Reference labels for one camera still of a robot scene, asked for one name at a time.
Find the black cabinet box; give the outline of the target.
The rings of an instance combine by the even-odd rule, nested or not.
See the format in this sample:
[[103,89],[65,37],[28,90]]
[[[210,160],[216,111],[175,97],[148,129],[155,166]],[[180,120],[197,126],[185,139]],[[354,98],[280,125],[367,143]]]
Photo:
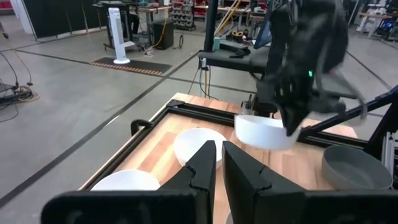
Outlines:
[[153,45],[156,49],[166,50],[174,45],[174,24],[171,19],[162,19],[152,23]]

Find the black aluminium table frame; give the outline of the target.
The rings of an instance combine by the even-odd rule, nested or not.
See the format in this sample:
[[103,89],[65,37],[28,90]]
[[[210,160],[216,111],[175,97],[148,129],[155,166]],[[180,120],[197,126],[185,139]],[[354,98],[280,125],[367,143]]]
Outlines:
[[[150,122],[153,123],[152,128],[140,128],[140,130],[127,141],[125,146],[115,153],[115,155],[100,168],[85,184],[82,189],[91,189],[103,177],[114,171],[122,161],[146,138],[148,134],[160,123],[160,121],[169,113],[187,116],[203,121],[210,121],[225,126],[234,126],[235,114],[228,111],[207,108],[204,106],[186,103],[180,100],[170,100],[166,106],[155,115]],[[368,141],[332,134],[326,132],[326,128],[344,122],[344,119],[332,117],[320,124],[307,126],[303,129],[298,137],[298,142],[318,147],[328,147],[331,145],[351,146],[356,149],[362,149],[375,158],[381,157],[382,139],[387,133],[398,132],[398,104],[392,103],[382,121],[379,123],[375,132]]]

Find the black striped floor mat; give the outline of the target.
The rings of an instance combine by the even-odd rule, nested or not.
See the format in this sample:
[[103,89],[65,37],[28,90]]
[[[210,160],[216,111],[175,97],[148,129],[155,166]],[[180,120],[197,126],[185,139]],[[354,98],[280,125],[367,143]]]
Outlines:
[[164,63],[145,62],[140,60],[130,60],[126,64],[116,64],[113,58],[104,57],[91,62],[90,65],[97,67],[110,68],[113,70],[123,70],[126,72],[141,73],[145,75],[163,76],[172,66]]

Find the shelf with storage bins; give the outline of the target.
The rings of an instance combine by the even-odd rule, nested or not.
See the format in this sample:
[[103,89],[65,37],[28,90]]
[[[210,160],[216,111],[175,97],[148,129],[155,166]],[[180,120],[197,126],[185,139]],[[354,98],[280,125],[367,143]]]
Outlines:
[[194,5],[194,0],[171,0],[172,9],[170,15],[175,29],[187,31],[196,29]]

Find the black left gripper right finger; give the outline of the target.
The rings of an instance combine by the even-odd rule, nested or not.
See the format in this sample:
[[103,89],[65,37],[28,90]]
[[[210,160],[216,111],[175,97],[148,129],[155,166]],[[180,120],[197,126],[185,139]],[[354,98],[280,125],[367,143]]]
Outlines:
[[233,224],[398,224],[393,190],[306,190],[223,142]]

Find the black equipment cart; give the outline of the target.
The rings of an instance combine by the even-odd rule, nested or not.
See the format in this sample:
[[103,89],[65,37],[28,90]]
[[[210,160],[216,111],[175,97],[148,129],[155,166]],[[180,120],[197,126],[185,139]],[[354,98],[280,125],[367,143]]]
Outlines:
[[126,50],[128,52],[133,51],[133,49],[137,49],[138,52],[144,51],[146,44],[140,42],[142,35],[138,31],[141,24],[139,18],[141,7],[138,0],[99,0],[93,4],[93,7],[99,10],[99,18],[105,20],[108,36],[108,42],[103,44],[105,51],[108,49],[114,50],[110,8],[119,10],[121,17],[121,39],[125,42],[131,41],[134,44],[128,46]]

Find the white tower fan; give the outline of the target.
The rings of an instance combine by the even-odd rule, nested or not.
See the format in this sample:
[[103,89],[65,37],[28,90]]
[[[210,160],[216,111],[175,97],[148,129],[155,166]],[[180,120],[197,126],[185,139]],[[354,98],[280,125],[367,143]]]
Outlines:
[[116,7],[110,7],[108,12],[111,23],[113,45],[116,52],[116,58],[113,63],[117,65],[127,64],[130,60],[126,57],[126,47],[135,46],[135,43],[132,41],[124,41],[120,10]]

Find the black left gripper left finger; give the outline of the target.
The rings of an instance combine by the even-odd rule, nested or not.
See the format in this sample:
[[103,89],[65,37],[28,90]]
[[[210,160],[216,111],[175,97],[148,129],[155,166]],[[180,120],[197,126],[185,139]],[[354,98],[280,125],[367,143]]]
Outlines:
[[160,189],[65,192],[40,224],[212,224],[215,179],[216,144],[206,141]]

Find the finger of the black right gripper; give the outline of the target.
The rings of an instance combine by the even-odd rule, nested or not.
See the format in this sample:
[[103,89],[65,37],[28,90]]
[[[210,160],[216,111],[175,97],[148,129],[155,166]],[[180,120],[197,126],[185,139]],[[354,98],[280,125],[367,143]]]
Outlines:
[[286,135],[291,136],[304,120],[304,107],[298,104],[282,105],[280,114]]

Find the black round pole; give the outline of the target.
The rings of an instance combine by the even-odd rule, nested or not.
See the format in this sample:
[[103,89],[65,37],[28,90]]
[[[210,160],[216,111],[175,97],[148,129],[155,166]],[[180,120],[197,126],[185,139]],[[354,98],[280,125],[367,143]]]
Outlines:
[[213,51],[217,10],[218,10],[218,0],[209,0],[206,12],[205,42],[203,46],[203,50],[205,52]]

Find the background workbench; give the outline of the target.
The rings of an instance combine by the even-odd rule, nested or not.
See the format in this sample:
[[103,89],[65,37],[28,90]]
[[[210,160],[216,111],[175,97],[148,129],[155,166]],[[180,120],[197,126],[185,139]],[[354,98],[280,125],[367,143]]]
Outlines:
[[357,26],[356,32],[363,33],[366,31],[366,24],[369,22],[372,24],[368,32],[369,39],[374,35],[376,29],[379,27],[383,19],[392,19],[393,17],[398,17],[398,13],[377,14],[359,12],[358,15],[361,17],[361,22]]

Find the white bowl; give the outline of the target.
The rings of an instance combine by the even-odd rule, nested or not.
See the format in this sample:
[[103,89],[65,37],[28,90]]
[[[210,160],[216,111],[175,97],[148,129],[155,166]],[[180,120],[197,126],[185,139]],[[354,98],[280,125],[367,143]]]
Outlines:
[[294,146],[302,125],[287,135],[281,119],[238,114],[234,117],[236,137],[249,146],[266,150],[287,150]]
[[192,128],[180,133],[174,140],[174,154],[181,166],[206,143],[214,141],[216,145],[216,168],[222,165],[222,143],[226,138],[209,128]]
[[121,170],[101,179],[91,190],[157,190],[160,183],[142,170]]

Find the black side table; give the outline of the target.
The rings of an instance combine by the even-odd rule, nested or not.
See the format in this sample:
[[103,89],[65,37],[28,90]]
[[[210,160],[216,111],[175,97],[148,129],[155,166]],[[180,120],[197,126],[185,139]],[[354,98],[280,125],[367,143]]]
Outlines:
[[244,44],[222,41],[220,47],[212,52],[201,51],[200,59],[214,67],[228,68],[249,73],[263,73],[267,70],[270,47],[253,49]]

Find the black partition wall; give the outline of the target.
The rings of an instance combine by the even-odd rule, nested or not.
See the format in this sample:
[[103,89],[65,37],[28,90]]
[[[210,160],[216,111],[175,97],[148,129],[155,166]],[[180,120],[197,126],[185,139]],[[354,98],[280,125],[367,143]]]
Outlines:
[[105,26],[99,0],[22,0],[37,39]]

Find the blue screen laptop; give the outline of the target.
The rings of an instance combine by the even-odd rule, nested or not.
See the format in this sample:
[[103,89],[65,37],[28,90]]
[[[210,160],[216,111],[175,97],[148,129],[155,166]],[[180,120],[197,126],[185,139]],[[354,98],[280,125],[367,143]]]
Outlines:
[[272,11],[270,9],[267,10],[264,20],[261,24],[260,31],[256,37],[256,41],[254,43],[254,49],[260,49],[261,47],[266,46],[268,43],[271,42],[272,36],[271,36],[271,23],[270,23],[270,18],[271,18]]

